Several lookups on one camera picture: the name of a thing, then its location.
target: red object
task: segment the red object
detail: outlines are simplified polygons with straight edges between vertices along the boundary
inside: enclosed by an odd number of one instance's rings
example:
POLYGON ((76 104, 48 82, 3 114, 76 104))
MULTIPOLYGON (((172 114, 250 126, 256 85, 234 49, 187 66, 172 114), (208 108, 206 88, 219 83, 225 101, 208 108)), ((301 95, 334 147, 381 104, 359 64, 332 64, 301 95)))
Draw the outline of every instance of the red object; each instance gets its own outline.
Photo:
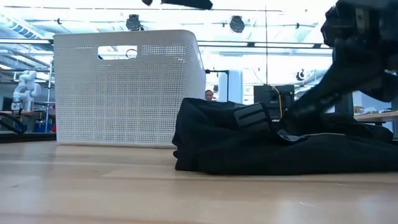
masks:
POLYGON ((57 124, 54 123, 54 125, 52 126, 51 132, 56 133, 57 132, 57 124))

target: black ceiling fixture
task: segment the black ceiling fixture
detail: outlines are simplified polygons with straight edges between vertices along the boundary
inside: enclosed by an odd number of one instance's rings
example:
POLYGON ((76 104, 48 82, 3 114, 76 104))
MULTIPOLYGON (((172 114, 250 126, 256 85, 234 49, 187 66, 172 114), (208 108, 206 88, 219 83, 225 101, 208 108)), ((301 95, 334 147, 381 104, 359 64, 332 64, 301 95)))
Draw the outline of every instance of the black ceiling fixture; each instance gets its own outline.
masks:
MULTIPOLYGON (((152 0, 142 0, 142 2, 147 6, 152 4, 152 0)), ((162 0, 162 4, 174 4, 196 9, 211 9, 213 7, 213 3, 209 0, 162 0)))
POLYGON ((137 14, 129 15, 126 21, 126 27, 129 31, 143 31, 144 27, 139 22, 139 16, 137 14))
POLYGON ((231 22, 229 23, 229 27, 233 32, 241 34, 244 30, 244 22, 242 21, 242 17, 232 16, 231 22))
POLYGON ((304 69, 301 69, 301 72, 297 72, 296 79, 300 82, 305 80, 304 69))

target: black monitor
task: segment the black monitor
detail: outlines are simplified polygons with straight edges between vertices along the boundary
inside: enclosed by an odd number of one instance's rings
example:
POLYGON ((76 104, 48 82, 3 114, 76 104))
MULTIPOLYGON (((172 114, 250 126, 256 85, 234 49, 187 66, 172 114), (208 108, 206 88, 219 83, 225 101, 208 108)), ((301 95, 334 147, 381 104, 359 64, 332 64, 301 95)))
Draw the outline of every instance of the black monitor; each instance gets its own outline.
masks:
POLYGON ((254 86, 254 102, 264 103, 269 110, 271 118, 280 119, 281 115, 294 102, 294 85, 254 86))
POLYGON ((3 102, 2 102, 2 109, 3 111, 11 111, 11 104, 12 104, 12 98, 4 97, 3 102))

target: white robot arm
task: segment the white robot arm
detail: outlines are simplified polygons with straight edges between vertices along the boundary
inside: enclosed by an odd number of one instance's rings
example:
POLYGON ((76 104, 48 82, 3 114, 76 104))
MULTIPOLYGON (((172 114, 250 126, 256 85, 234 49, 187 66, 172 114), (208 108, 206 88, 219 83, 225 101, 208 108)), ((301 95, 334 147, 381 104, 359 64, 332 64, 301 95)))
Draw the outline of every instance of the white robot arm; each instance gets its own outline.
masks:
POLYGON ((19 76, 18 86, 15 88, 14 93, 12 94, 11 109, 13 111, 19 111, 22 109, 22 102, 24 102, 25 111, 32 110, 34 97, 41 94, 40 85, 35 83, 36 75, 36 72, 24 71, 24 73, 19 76))

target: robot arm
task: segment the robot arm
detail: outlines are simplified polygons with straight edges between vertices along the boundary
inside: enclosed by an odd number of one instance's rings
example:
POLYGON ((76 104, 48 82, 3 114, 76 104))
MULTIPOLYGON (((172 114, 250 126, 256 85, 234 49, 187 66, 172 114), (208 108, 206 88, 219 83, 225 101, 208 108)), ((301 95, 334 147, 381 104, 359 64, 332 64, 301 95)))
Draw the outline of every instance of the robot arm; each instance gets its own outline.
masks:
POLYGON ((15 88, 14 93, 12 94, 11 109, 13 111, 21 110, 23 101, 25 101, 24 109, 26 111, 31 110, 34 97, 41 94, 40 85, 35 83, 36 75, 36 72, 24 71, 24 73, 19 76, 18 86, 15 88))
MULTIPOLYGON (((206 9, 174 0, 172 4, 206 9)), ((352 91, 381 101, 398 95, 398 3, 395 0, 339 0, 328 12, 321 28, 324 43, 333 47, 333 64, 322 81, 286 111, 281 123, 290 134, 308 124, 322 111, 352 91)))

